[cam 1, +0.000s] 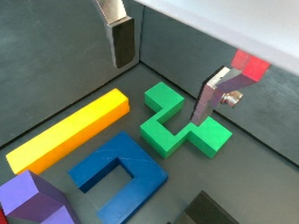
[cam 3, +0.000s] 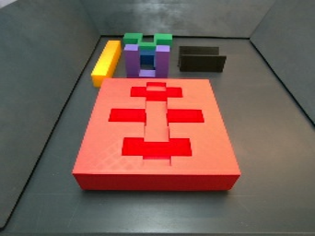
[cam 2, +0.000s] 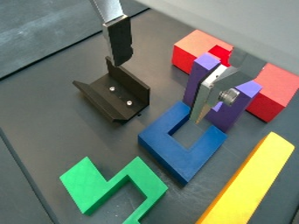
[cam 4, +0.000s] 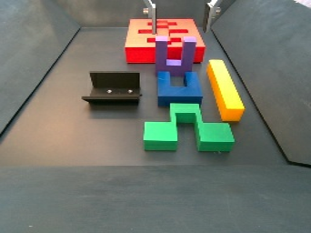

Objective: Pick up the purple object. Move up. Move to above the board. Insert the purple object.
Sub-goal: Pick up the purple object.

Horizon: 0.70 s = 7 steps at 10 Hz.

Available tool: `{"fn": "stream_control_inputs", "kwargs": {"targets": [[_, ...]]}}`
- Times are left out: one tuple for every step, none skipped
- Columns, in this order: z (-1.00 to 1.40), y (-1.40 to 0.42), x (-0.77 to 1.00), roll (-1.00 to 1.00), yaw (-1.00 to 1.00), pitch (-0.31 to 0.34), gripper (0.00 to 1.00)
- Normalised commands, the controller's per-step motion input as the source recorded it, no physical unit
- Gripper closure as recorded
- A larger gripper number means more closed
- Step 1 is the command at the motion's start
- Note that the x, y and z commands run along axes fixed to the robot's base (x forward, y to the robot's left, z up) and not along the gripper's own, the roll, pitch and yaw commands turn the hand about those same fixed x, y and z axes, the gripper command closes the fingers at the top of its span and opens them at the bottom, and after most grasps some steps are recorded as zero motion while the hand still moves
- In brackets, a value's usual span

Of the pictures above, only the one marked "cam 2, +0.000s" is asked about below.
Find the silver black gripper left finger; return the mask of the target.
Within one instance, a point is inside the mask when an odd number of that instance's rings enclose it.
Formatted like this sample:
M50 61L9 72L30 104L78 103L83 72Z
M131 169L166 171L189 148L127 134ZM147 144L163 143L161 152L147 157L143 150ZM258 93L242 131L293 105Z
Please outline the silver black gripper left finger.
M110 47L114 65L122 66L134 55L131 19L123 12L119 0L90 0L103 19L103 33Z

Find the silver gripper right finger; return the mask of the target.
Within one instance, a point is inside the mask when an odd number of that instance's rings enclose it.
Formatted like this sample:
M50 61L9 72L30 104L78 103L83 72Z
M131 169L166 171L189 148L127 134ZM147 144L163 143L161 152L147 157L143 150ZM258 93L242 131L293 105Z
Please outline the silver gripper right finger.
M236 87L253 81L268 62L238 47L229 56L230 66L218 66L199 86L195 103L191 109L191 120L199 123L211 108L224 102L232 106L240 97Z

